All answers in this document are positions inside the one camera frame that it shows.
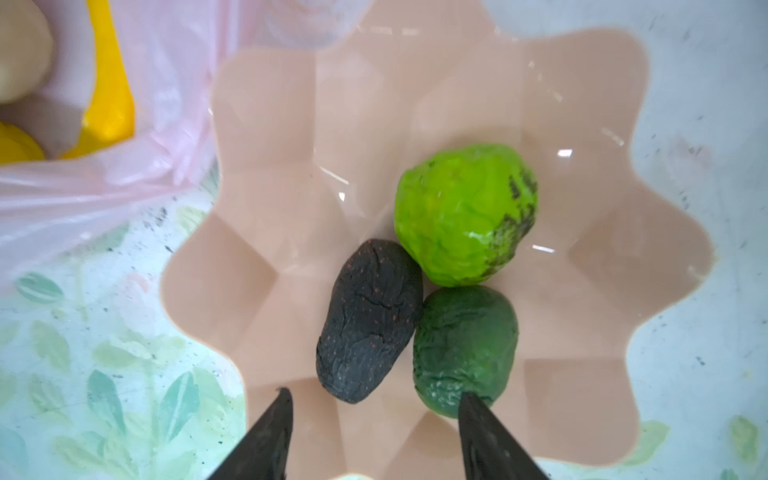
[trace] wrinkled black fruit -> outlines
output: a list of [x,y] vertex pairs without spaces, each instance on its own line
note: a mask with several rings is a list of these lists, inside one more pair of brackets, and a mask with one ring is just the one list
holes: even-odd
[[344,263],[317,342],[317,377],[348,403],[384,380],[422,317],[422,270],[399,244],[368,240]]

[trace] beige round object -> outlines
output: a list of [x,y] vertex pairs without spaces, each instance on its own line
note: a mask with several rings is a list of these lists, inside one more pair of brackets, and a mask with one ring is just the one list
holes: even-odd
[[0,104],[31,93],[53,59],[48,21],[32,0],[0,0]]

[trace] pink plastic bag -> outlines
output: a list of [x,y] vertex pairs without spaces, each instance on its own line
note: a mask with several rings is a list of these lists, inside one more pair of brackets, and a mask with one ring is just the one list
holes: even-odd
[[[71,21],[66,17],[73,16],[70,2],[36,3],[51,23],[62,56],[77,57],[88,48],[73,45],[67,35],[68,29],[82,31],[66,25]],[[203,179],[215,155],[208,95],[226,57],[254,44],[327,45],[350,30],[368,4],[110,0],[134,96],[137,133],[73,161],[0,167],[0,291],[34,263],[95,238]],[[77,103],[82,94],[70,91],[71,75],[57,72],[64,64],[70,63],[58,58],[42,91],[53,98],[75,97],[70,100]],[[74,84],[89,81],[86,75]]]

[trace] lime green fruit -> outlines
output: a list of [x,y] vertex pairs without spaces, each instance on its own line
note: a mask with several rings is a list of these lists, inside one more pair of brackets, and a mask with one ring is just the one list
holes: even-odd
[[472,145],[400,177],[395,232],[431,281],[472,285],[512,259],[537,209],[536,177],[516,151]]
[[509,301],[486,286],[443,288],[427,297],[413,340],[413,382],[434,412],[456,418],[463,392],[488,406],[507,388],[518,345]]

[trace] yellow object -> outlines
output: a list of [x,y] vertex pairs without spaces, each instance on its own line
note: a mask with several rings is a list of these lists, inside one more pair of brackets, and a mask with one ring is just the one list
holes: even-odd
[[96,82],[83,115],[78,143],[62,158],[76,158],[109,147],[134,134],[134,99],[120,56],[108,0],[86,0],[96,49]]
[[40,145],[22,129],[0,122],[0,165],[45,160]]

